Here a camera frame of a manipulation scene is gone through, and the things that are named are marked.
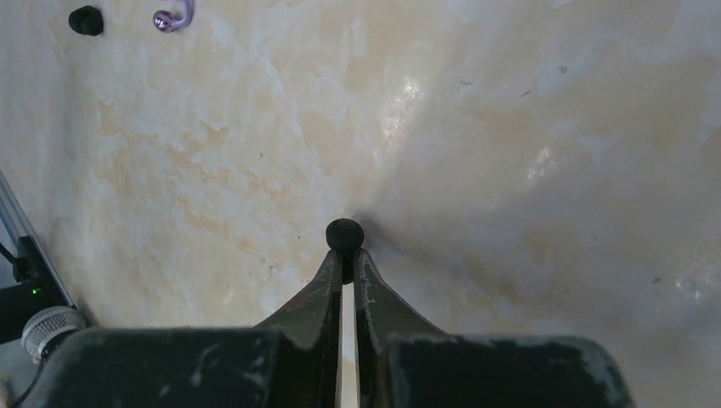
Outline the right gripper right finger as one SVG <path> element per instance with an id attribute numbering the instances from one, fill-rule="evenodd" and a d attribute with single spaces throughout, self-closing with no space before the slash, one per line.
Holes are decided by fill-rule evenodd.
<path id="1" fill-rule="evenodd" d="M 583 337 L 460 335 L 422 317 L 367 250 L 353 262 L 362 407 L 631 407 L 607 351 Z"/>

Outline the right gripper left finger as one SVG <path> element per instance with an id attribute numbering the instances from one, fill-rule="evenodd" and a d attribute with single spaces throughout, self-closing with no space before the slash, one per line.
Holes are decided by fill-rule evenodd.
<path id="1" fill-rule="evenodd" d="M 52 354 L 28 407 L 335 407 L 343 260 L 253 327 L 86 329 Z"/>

